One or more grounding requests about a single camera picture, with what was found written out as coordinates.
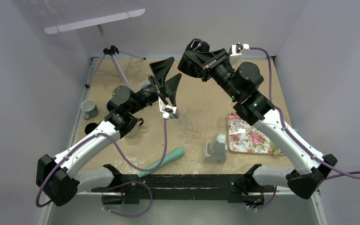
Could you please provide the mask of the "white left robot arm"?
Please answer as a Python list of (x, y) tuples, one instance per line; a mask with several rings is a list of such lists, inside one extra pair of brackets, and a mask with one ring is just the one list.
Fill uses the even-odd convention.
[(137, 92), (125, 85), (116, 87), (107, 103), (108, 114), (81, 141), (53, 157), (43, 155), (37, 163), (38, 192), (45, 194), (50, 203), (62, 206), (86, 189), (105, 187), (117, 191), (121, 179), (113, 167), (105, 165), (86, 173), (80, 173), (80, 169), (142, 124), (135, 114), (153, 103), (158, 102), (164, 121), (179, 117), (175, 98), (181, 74), (167, 78), (173, 63), (173, 57), (151, 63), (150, 83)]

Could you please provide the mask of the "brown small mug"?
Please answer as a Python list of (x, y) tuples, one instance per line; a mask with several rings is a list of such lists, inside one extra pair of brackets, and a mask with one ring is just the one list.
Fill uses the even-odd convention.
[(94, 131), (98, 127), (98, 124), (95, 122), (91, 122), (87, 124), (84, 128), (84, 132), (86, 135), (90, 134), (92, 131)]

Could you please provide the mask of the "cream mug black handle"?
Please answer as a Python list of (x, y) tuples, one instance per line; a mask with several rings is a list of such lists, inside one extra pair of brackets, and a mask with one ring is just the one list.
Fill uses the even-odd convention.
[(125, 135), (126, 138), (133, 138), (135, 136), (137, 136), (137, 134), (139, 133), (140, 127), (143, 125), (144, 123), (144, 119), (143, 118), (138, 118), (137, 123), (135, 124), (135, 126), (131, 129), (131, 131), (129, 133), (127, 133)]

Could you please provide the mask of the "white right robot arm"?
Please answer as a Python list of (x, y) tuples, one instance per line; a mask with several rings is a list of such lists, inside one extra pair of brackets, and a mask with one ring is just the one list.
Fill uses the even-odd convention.
[(213, 79), (231, 97), (237, 115), (273, 141), (292, 163), (291, 167), (254, 165), (245, 174), (246, 188), (255, 191), (266, 185), (281, 186), (300, 198), (310, 198), (333, 170), (337, 159), (314, 149), (283, 121), (280, 109), (258, 89), (263, 82), (259, 67), (243, 62), (233, 68), (225, 49), (185, 51), (184, 57), (192, 76), (202, 81)]

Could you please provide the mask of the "green cup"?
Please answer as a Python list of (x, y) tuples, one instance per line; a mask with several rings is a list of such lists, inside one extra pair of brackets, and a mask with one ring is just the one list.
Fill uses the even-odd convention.
[(274, 156), (279, 156), (282, 154), (281, 149), (273, 141), (270, 141), (270, 149), (272, 150), (272, 154)]

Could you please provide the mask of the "dark blue mug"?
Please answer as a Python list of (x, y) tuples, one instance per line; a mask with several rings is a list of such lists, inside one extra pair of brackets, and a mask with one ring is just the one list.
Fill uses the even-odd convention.
[(109, 112), (112, 111), (112, 106), (111, 106), (111, 104), (110, 104), (110, 101), (107, 102), (106, 108), (107, 108), (107, 110), (108, 110)]

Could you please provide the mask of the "grey mug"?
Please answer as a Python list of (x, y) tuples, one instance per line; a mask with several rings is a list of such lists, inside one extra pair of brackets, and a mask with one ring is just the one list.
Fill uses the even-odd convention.
[(95, 118), (98, 116), (99, 111), (98, 111), (98, 107), (97, 104), (94, 100), (92, 99), (86, 99), (82, 102), (81, 104), (81, 110), (83, 111), (84, 115), (83, 118), (85, 120), (89, 120), (92, 118)]

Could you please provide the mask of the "white footed mug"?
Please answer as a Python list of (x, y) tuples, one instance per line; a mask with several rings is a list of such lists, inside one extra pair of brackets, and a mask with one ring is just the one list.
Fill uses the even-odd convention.
[(145, 82), (140, 86), (139, 90), (148, 90), (150, 87), (150, 83), (149, 82)]

